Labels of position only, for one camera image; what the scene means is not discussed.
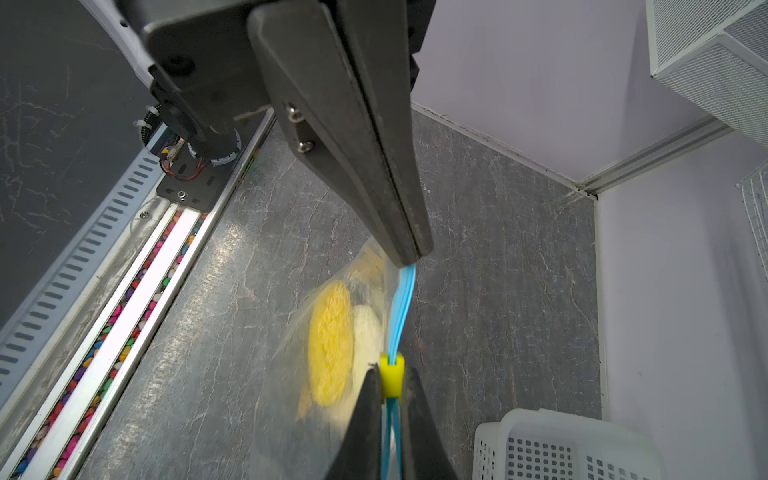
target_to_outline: clear plastic bag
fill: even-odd
[[[322,479],[370,364],[387,351],[399,270],[369,239],[290,320],[256,406],[253,480]]]

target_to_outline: laundry basket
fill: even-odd
[[[664,480],[647,437],[551,410],[515,409],[475,430],[472,480]]]

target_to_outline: screw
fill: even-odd
[[[312,149],[315,147],[315,142],[309,140],[309,141],[301,141],[299,142],[299,153],[300,154],[308,154]]]
[[[288,111],[288,120],[290,120],[290,123],[300,124],[304,121],[304,115],[301,113],[301,111],[299,111],[298,108],[288,104],[286,106],[286,110]]]

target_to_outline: gray marble surface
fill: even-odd
[[[401,351],[470,478],[481,422],[515,407],[600,415],[594,205],[422,114],[414,132],[435,251]],[[248,478],[288,319],[367,237],[275,127],[79,478]]]
[[[141,149],[156,103],[78,0],[3,2],[0,327]]]

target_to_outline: white wall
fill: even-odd
[[[729,134],[598,201],[608,416],[668,478],[768,475],[768,282],[734,187],[766,159]]]
[[[438,0],[414,101],[572,180],[703,114],[650,78],[643,0]]]

